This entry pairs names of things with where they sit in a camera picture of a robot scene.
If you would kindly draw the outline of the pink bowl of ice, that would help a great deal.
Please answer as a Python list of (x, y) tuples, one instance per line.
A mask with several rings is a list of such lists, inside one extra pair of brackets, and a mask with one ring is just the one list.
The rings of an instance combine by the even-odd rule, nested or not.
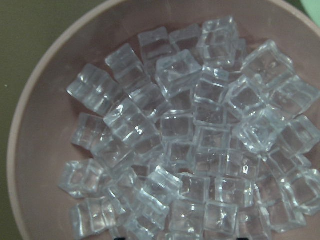
[(320, 84), (320, 29), (282, 0), (108, 0), (50, 47), (31, 74), (17, 105), (7, 150), (12, 211), (25, 240), (71, 240), (69, 209), (75, 199), (58, 188), (65, 162), (88, 157), (71, 144), (84, 108), (66, 91), (87, 63), (105, 57), (136, 35), (232, 15), (253, 43), (272, 39), (305, 81)]

